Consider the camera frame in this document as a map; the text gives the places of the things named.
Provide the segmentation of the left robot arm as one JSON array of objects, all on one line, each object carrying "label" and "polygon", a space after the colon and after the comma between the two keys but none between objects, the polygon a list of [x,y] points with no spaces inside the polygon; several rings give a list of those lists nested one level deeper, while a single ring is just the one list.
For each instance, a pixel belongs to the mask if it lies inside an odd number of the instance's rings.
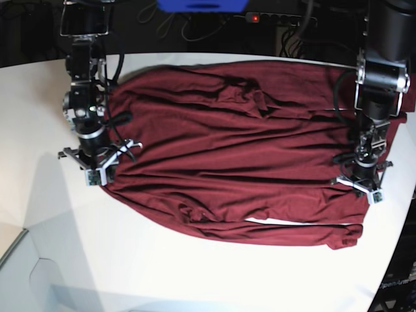
[{"label": "left robot arm", "polygon": [[[410,58],[415,32],[414,1],[369,1],[365,17],[365,45],[357,56],[355,71],[338,77],[333,88],[333,108],[349,128],[354,150],[333,158],[340,175],[332,179],[350,187],[369,204],[384,200],[381,188],[386,168],[381,160],[387,149],[390,119],[399,115],[402,98],[410,88]],[[339,88],[344,78],[355,74],[354,121],[339,109]]]}]

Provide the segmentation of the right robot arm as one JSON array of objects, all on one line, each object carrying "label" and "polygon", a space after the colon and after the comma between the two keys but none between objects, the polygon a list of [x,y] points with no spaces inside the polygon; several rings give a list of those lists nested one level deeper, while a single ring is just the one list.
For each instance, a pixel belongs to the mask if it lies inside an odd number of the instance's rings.
[{"label": "right robot arm", "polygon": [[66,57],[70,89],[62,101],[62,112],[79,140],[76,149],[64,148],[59,158],[74,160],[84,172],[88,186],[106,186],[114,181],[122,155],[134,159],[131,148],[141,143],[122,138],[117,128],[132,119],[129,111],[110,112],[109,96],[118,85],[125,54],[120,52],[112,78],[101,38],[111,33],[117,1],[64,1],[60,35],[71,40]]}]

